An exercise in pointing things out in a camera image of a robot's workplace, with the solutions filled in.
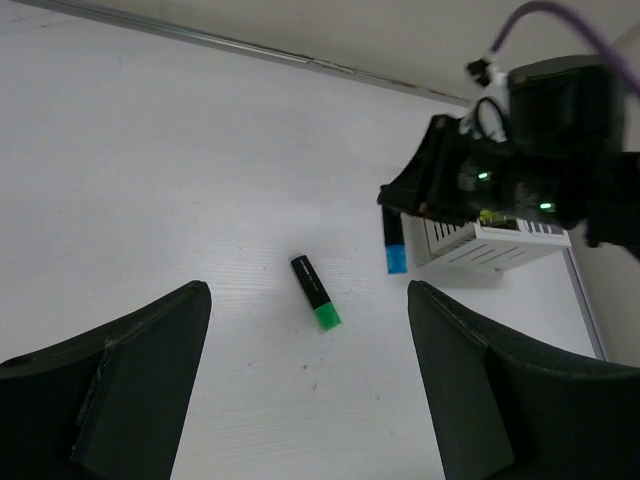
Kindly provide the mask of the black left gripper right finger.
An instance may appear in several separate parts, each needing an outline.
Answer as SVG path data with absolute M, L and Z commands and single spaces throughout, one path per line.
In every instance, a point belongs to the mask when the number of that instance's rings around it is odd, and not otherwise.
M 424 281 L 408 316 L 449 479 L 635 479 L 639 371 L 562 350 Z

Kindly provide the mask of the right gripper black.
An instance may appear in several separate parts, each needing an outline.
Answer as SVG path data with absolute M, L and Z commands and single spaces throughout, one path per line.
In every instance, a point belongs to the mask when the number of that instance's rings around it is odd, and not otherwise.
M 584 225 L 588 246 L 639 251 L 639 156 L 623 148 L 621 75 L 589 55 L 510 71 L 492 138 L 474 108 L 432 117 L 414 156 L 378 203 L 461 226 L 482 211 L 566 230 Z

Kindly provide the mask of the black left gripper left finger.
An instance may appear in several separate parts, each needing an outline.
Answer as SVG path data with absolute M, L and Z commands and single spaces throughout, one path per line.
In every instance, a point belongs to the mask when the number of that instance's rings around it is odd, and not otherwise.
M 211 314 L 192 281 L 1 364 L 4 479 L 168 479 Z

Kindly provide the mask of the blue cap highlighter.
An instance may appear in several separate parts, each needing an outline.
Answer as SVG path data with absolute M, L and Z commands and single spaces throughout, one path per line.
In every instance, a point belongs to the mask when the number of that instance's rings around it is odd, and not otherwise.
M 381 208 L 387 271 L 390 275 L 408 272 L 407 253 L 400 214 Z

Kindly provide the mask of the yellow cap highlighter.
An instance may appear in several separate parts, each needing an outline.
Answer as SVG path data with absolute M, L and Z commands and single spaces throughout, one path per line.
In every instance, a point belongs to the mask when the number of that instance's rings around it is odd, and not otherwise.
M 506 224 L 508 222 L 508 217 L 489 210 L 481 210 L 478 221 L 484 226 L 498 227 L 499 225 Z

